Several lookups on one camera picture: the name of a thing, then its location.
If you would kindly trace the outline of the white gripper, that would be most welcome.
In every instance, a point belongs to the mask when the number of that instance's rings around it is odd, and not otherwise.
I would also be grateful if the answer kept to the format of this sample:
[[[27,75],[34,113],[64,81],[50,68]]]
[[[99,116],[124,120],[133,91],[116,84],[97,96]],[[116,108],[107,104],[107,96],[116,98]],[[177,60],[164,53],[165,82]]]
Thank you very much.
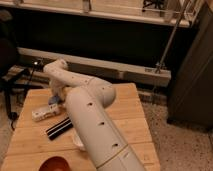
[[[57,96],[60,100],[64,100],[66,98],[65,84],[57,80],[51,80],[49,85],[53,96]]]

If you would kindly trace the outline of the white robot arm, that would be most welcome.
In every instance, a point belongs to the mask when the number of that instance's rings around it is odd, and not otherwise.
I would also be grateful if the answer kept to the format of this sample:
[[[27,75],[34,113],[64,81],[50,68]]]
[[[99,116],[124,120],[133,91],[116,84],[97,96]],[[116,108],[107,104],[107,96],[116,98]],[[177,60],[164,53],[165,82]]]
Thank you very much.
[[[97,171],[146,171],[106,112],[116,98],[114,86],[95,76],[68,70],[63,59],[46,64],[52,93],[67,114]]]

